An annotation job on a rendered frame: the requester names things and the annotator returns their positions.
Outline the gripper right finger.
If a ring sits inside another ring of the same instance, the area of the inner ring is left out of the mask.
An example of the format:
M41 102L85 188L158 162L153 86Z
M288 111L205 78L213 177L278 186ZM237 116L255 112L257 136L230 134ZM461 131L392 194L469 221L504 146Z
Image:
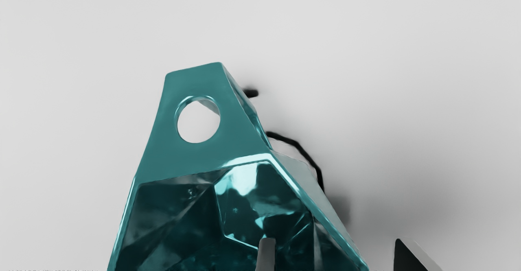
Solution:
M443 271L412 239L396 239L393 271Z

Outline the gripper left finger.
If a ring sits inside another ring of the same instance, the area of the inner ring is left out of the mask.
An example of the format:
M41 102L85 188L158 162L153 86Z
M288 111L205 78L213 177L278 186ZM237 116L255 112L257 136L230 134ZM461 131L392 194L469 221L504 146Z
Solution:
M255 271L275 271L276 240L262 238L259 241Z

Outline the teal faceted mug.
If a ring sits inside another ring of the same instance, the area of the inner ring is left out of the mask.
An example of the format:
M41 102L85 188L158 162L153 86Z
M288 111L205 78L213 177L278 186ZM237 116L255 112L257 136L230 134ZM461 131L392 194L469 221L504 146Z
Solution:
M370 271L320 173L277 153L221 63L167 74L107 271Z

